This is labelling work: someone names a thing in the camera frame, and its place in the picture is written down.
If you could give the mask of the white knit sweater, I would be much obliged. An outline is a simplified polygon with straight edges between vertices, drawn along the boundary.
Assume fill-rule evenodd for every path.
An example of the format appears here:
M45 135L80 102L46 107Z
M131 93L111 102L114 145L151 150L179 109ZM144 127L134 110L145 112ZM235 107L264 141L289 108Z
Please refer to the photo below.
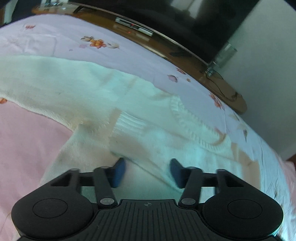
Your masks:
M71 168L92 171L126 159L122 198L179 198L171 159L205 172L226 169L260 187L260 170L230 138L174 94L137 76L84 61L1 58L1 96L73 131L42 184Z

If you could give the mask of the pink floral bed sheet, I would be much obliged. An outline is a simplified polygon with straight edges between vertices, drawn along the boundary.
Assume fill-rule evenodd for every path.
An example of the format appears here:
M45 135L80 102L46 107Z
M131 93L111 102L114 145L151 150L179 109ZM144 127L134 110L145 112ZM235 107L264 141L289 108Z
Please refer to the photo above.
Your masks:
M1 28L1 58L42 56L91 62L177 95L206 125L226 134L260 170L260 189L283 208L279 234L295 240L295 169L217 95L182 69L108 29L71 16L32 16ZM1 240L16 240L11 209L41 186L73 135L65 125L1 96Z

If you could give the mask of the wooden TV console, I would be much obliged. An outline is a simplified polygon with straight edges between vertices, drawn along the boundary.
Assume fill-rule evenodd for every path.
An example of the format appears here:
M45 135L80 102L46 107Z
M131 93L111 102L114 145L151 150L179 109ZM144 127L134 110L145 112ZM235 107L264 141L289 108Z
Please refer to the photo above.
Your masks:
M243 114L247 111L247 104L242 95L231 87L219 73L215 71L213 75L207 76L205 73L208 67L207 64L203 63L188 50L181 48L172 40L160 34L153 34L151 37L147 36L116 23L115 18L117 16L111 12L86 5L80 6L71 2L57 5L39 4L32 8L32 13L35 15L70 15L111 30L176 65L196 79L201 85L212 91L238 114Z

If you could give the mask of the silver set-top box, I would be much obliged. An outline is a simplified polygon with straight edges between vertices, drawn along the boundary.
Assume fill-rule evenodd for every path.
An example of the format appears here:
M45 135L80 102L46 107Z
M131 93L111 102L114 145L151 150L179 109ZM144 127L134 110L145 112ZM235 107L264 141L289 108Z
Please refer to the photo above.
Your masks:
M141 27L140 25L134 24L134 23L132 23L130 21L124 20L122 18L115 18L115 22L118 23L118 24L121 24L123 26L129 27L131 29L134 29L134 30L136 30L138 32L141 32L141 33L143 33L143 34L145 34L147 36L151 37L153 35L152 31L150 31L150 30L148 30L148 29L146 29L144 27Z

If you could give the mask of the large black curved television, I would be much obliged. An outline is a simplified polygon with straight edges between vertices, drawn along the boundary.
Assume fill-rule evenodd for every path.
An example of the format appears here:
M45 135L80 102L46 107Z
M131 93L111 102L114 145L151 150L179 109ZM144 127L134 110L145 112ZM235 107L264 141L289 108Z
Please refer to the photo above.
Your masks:
M257 5L254 0L76 1L138 23L210 63Z

